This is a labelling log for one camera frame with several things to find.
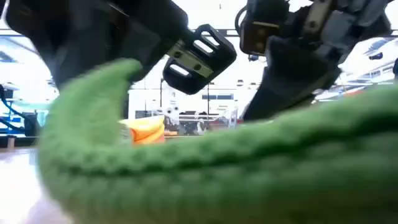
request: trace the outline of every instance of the knitted texture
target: knitted texture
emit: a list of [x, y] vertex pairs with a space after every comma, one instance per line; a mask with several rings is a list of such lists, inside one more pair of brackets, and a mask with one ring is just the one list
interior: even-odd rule
[[398, 223], [396, 86], [132, 148], [117, 121], [140, 71], [127, 59], [97, 68], [50, 109], [39, 171], [76, 223]]

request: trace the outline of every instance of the cable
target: cable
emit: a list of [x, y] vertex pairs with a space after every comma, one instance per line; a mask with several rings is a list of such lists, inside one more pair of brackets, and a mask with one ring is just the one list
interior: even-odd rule
[[[1, 99], [2, 103], [6, 106], [6, 108], [8, 108], [11, 112], [13, 112], [14, 114], [20, 116], [21, 118], [24, 118], [25, 120], [27, 120], [33, 127], [36, 125], [30, 118], [28, 118], [27, 116], [23, 115], [22, 113], [20, 113], [16, 110], [14, 110], [10, 105], [8, 105], [8, 102], [6, 100], [6, 94], [4, 92], [4, 87], [2, 85], [0, 85], [0, 99]], [[21, 131], [21, 132], [27, 131], [25, 128], [19, 128], [17, 126], [14, 126], [2, 118], [0, 118], [0, 123], [6, 125], [8, 128], [11, 128], [13, 130], [17, 130], [17, 131]]]
[[239, 25], [239, 19], [241, 18], [242, 14], [248, 9], [248, 6], [243, 6], [243, 8], [241, 8], [241, 10], [239, 10], [239, 12], [237, 13], [236, 17], [235, 17], [235, 30], [236, 32], [241, 35], [241, 27]]

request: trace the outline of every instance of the orange object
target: orange object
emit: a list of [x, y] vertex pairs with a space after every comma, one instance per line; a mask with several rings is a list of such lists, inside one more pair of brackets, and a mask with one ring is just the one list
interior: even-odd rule
[[120, 121], [131, 130], [133, 144], [151, 144], [164, 142], [164, 116], [152, 116]]

